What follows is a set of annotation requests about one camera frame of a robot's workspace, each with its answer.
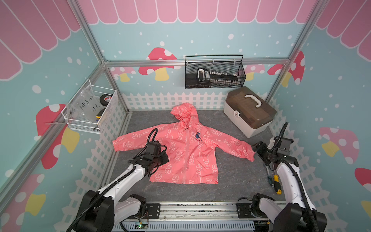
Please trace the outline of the pink hooded rain jacket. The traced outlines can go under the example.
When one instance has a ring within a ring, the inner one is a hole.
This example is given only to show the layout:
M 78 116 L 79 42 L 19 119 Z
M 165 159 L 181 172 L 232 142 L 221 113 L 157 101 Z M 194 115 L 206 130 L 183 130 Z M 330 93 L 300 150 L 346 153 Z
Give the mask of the pink hooded rain jacket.
M 202 125 L 192 104 L 176 106 L 171 113 L 178 122 L 156 126 L 156 140 L 167 147 L 169 162 L 159 167 L 151 182 L 218 184 L 216 148 L 254 161 L 255 153 L 248 143 Z

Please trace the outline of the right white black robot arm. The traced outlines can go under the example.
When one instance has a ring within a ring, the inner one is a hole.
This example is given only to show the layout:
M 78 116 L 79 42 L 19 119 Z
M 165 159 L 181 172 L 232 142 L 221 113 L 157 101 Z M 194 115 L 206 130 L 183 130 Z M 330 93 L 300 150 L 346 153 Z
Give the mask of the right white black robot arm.
M 303 186 L 299 163 L 290 155 L 292 139 L 274 137 L 269 145 L 258 142 L 252 150 L 264 161 L 273 164 L 281 180 L 286 205 L 280 207 L 271 197 L 255 194 L 252 215 L 267 216 L 270 232 L 323 232 L 327 226 L 325 214 L 317 211 Z

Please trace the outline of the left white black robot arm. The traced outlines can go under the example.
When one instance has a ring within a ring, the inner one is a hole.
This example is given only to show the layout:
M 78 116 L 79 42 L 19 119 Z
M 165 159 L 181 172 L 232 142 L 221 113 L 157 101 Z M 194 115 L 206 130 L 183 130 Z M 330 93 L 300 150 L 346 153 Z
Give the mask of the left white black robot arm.
M 149 212 L 145 197 L 132 194 L 125 201 L 121 201 L 121 198 L 134 184 L 145 176 L 153 175 L 169 161 L 166 150 L 166 146 L 159 141 L 148 142 L 141 153 L 129 161 L 129 167 L 117 179 L 98 191 L 88 191 L 67 231 L 110 232 L 127 218 L 141 220 L 147 217 Z

